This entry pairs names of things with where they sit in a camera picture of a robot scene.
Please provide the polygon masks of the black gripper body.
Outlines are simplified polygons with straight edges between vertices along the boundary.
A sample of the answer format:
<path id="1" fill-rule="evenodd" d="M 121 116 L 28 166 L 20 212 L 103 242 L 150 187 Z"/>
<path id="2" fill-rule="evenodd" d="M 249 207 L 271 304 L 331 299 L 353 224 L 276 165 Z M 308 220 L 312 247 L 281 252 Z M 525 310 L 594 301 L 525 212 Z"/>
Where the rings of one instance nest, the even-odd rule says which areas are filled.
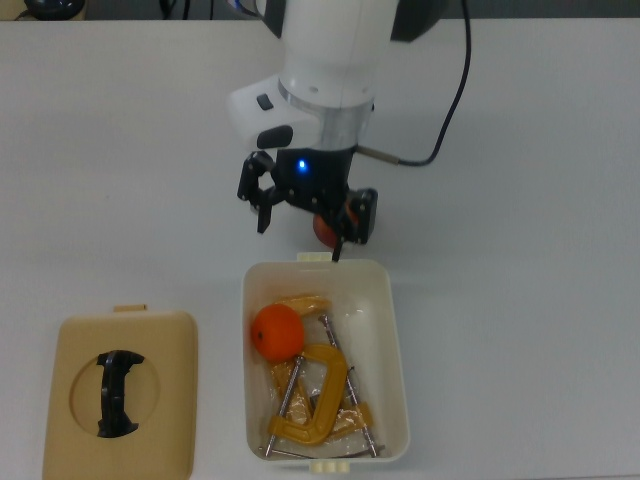
<path id="1" fill-rule="evenodd" d="M 274 167 L 274 204 L 286 202 L 325 221 L 342 220 L 354 153 L 353 148 L 279 150 Z"/>

